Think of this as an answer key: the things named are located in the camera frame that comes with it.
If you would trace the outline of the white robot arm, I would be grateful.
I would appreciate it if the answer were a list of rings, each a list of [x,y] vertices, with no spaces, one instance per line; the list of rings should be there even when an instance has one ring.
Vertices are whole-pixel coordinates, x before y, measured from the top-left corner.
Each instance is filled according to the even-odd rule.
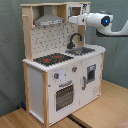
[[[83,15],[71,16],[69,18],[71,23],[78,25],[88,25],[96,28],[96,35],[98,37],[127,37],[128,36],[128,21],[124,27],[118,31],[111,30],[113,16],[103,13],[85,13]]]

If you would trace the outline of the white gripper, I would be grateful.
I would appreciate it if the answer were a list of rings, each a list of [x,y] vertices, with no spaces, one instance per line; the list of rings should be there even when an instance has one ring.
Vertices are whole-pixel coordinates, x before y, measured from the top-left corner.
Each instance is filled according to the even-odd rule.
[[[69,18],[69,22],[78,24],[78,25],[85,25],[86,24],[86,15],[71,16]]]

